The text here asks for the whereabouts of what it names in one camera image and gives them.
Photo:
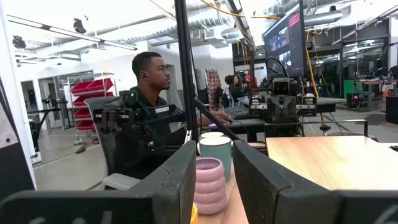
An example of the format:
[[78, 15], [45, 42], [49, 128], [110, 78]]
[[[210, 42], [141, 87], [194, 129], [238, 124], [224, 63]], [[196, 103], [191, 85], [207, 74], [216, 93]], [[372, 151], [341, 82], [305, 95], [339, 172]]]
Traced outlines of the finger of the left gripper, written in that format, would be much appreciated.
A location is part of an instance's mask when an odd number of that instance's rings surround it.
[[295, 96], [281, 96], [281, 118], [283, 121], [297, 120], [297, 98]]
[[267, 110], [272, 121], [277, 121], [280, 118], [282, 108], [278, 96], [271, 96], [268, 98]]

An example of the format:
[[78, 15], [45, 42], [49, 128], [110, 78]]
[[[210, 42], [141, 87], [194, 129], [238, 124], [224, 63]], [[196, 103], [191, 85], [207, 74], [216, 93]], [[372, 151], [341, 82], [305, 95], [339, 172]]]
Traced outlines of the long ceiling light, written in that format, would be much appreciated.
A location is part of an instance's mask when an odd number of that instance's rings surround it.
[[29, 26], [29, 27], [34, 27], [34, 28], [46, 30], [46, 31], [49, 31], [49, 32], [54, 32], [54, 33], [57, 33], [57, 34], [62, 34], [62, 35], [66, 35], [66, 36], [69, 36], [69, 37], [74, 37], [74, 38], [81, 39], [81, 40], [87, 40], [87, 41], [91, 41], [91, 42], [102, 43], [102, 44], [110, 45], [110, 46], [113, 46], [113, 47], [119, 47], [119, 48], [127, 49], [127, 50], [137, 50], [137, 47], [134, 47], [134, 46], [131, 46], [131, 45], [120, 44], [120, 43], [117, 43], [117, 42], [104, 40], [104, 39], [101, 39], [101, 38], [98, 38], [98, 37], [93, 37], [93, 36], [86, 35], [86, 34], [81, 34], [81, 33], [78, 33], [78, 32], [72, 32], [70, 30], [61, 29], [61, 28], [54, 27], [54, 26], [49, 26], [47, 24], [30, 21], [30, 20], [23, 19], [23, 18], [16, 17], [16, 16], [8, 15], [7, 19], [8, 19], [9, 22], [13, 22], [13, 23], [16, 23], [16, 24]]

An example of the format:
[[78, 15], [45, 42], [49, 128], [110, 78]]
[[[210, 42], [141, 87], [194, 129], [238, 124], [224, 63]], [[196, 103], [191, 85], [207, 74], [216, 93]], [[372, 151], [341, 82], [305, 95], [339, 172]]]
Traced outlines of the green cabinet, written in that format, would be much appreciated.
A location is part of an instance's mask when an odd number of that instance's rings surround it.
[[362, 92], [362, 91], [363, 91], [362, 84], [355, 84], [354, 80], [344, 80], [343, 81], [344, 99], [347, 99], [348, 93], [357, 93], [357, 92]]

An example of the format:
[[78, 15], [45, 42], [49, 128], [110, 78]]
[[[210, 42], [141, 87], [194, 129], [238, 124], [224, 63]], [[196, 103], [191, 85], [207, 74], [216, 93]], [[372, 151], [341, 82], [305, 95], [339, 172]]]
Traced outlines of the rack with red bins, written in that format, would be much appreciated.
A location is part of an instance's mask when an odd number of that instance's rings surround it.
[[85, 103], [86, 99], [110, 97], [117, 95], [117, 87], [113, 73], [78, 74], [67, 78], [69, 87], [72, 119], [76, 134], [73, 138], [74, 145], [86, 142], [97, 143], [95, 126], [90, 110]]

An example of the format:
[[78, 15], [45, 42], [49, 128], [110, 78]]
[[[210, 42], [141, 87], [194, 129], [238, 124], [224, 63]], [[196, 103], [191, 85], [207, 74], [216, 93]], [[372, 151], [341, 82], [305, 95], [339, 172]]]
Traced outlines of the black tripod stand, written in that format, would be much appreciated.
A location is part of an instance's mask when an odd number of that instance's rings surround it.
[[63, 98], [46, 98], [46, 99], [42, 100], [42, 103], [45, 105], [49, 105], [50, 108], [44, 109], [44, 110], [33, 111], [29, 114], [29, 116], [38, 115], [41, 113], [44, 114], [43, 118], [38, 123], [36, 123], [33, 119], [29, 119], [29, 126], [30, 126], [33, 144], [34, 144], [34, 152], [35, 152], [35, 155], [32, 157], [37, 157], [38, 153], [40, 152], [40, 148], [39, 148], [40, 130], [42, 129], [42, 125], [43, 125], [45, 119], [47, 118], [47, 116], [49, 115], [50, 112], [60, 111], [59, 105], [62, 105], [62, 104], [65, 105], [68, 103], [68, 101]]

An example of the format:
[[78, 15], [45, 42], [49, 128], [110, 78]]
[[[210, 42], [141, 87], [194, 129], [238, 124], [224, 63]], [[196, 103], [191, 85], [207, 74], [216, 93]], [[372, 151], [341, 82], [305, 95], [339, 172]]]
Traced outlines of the patterned cloth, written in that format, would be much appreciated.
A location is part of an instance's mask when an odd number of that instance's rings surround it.
[[220, 76], [217, 70], [206, 70], [207, 77], [207, 94], [210, 110], [219, 110], [219, 103], [216, 102], [217, 89], [221, 88]]

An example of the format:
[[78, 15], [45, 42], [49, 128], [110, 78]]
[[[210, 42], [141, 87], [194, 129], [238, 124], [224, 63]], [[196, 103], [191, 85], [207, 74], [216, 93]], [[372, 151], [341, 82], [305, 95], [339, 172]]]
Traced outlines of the large black monitor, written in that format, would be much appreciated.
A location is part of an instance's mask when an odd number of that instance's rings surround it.
[[262, 35], [269, 74], [286, 71], [290, 78], [307, 72], [305, 62], [305, 35], [303, 3], [298, 0]]

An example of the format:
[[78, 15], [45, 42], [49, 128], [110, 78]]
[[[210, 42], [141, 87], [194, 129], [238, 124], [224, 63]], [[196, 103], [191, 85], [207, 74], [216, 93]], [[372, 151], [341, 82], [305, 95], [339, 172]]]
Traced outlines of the black computer keyboard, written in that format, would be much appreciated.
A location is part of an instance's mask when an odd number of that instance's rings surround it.
[[230, 115], [233, 120], [248, 119], [250, 117], [249, 109], [244, 105], [225, 108], [224, 112]]

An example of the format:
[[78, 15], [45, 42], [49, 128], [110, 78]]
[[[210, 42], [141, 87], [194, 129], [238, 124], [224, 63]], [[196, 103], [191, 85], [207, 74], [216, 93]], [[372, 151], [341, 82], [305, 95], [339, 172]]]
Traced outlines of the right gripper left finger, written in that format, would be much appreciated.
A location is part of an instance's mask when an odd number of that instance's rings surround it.
[[189, 141], [126, 191], [124, 224], [190, 224], [196, 178], [196, 142]]

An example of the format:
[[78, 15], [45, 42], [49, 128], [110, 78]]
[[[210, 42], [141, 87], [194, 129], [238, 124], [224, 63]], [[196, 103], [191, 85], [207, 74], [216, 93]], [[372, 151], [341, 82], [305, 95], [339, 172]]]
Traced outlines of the black desk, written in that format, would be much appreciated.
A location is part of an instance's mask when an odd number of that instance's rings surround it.
[[[248, 98], [240, 98], [239, 102], [241, 105], [246, 105], [250, 110], [263, 110], [267, 109], [267, 104], [261, 105], [250, 105]], [[318, 98], [317, 99], [317, 113], [331, 113], [336, 111], [336, 104], [346, 103], [345, 99], [342, 98]]]
[[239, 134], [245, 134], [248, 142], [257, 142], [257, 134], [264, 133], [265, 121], [259, 118], [248, 118], [239, 119], [233, 121], [231, 124], [227, 125], [225, 128], [219, 128], [215, 124], [209, 126], [204, 126], [200, 130], [204, 132], [221, 132], [224, 135], [234, 139], [230, 133], [234, 133], [236, 136]]

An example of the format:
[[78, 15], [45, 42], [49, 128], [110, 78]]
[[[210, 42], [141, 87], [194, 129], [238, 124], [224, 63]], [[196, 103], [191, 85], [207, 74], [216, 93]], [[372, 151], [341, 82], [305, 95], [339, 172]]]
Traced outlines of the black box red light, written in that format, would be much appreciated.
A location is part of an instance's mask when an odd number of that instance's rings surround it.
[[348, 108], [358, 108], [361, 104], [359, 93], [347, 93], [346, 94], [346, 105]]

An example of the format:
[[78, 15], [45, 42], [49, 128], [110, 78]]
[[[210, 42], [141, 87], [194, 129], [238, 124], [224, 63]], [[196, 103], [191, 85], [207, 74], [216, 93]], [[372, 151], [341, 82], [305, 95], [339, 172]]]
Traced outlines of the purple ribbed mug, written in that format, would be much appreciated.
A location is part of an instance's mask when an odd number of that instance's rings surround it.
[[198, 213], [218, 213], [225, 208], [227, 202], [223, 163], [212, 157], [197, 159], [193, 203], [197, 206]]

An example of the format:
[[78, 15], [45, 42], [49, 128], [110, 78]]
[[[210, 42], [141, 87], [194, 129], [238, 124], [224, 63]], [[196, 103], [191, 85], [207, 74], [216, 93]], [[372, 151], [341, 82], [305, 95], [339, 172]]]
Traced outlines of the white blue patterned mug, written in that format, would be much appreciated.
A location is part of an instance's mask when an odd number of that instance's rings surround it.
[[215, 137], [222, 137], [224, 134], [222, 132], [214, 131], [214, 132], [207, 132], [207, 133], [202, 133], [200, 134], [199, 140], [205, 139], [205, 138], [215, 138]]

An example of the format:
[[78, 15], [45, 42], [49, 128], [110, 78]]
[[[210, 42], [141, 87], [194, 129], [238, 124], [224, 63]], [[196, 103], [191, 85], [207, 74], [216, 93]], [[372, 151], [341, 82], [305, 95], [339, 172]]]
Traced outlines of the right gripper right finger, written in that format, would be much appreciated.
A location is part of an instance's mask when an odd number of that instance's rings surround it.
[[244, 141], [233, 165], [249, 224], [337, 224], [342, 199]]

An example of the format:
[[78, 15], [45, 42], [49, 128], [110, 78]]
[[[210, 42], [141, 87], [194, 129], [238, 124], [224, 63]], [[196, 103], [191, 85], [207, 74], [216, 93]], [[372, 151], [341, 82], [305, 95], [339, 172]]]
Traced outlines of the wooden workbench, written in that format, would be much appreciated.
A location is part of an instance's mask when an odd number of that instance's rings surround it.
[[353, 82], [354, 86], [365, 85], [368, 86], [368, 103], [372, 102], [373, 98], [376, 98], [376, 95], [373, 95], [373, 85], [392, 85], [392, 94], [394, 96], [398, 96], [398, 80], [355, 80]]

